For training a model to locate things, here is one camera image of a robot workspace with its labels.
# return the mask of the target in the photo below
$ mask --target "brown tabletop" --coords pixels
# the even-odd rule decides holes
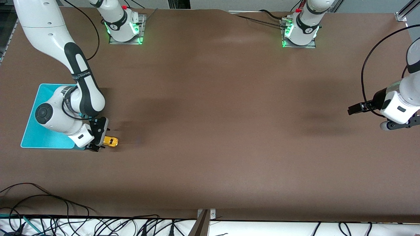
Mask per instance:
[[[89,57],[93,27],[61,10]],[[98,12],[83,10],[100,31],[89,64],[120,143],[99,153],[20,148],[39,84],[72,79],[18,26],[0,67],[2,188],[35,182],[101,215],[216,208],[226,219],[419,221],[419,128],[385,132],[382,118],[347,114],[362,101],[367,53],[405,26],[392,14],[326,14],[317,48],[295,49],[281,47],[275,26],[220,10],[157,10],[143,45],[109,45]],[[402,32],[372,55],[369,98],[400,78],[409,44]],[[0,207],[35,193],[18,186]],[[27,205],[65,214],[63,203],[39,201]]]

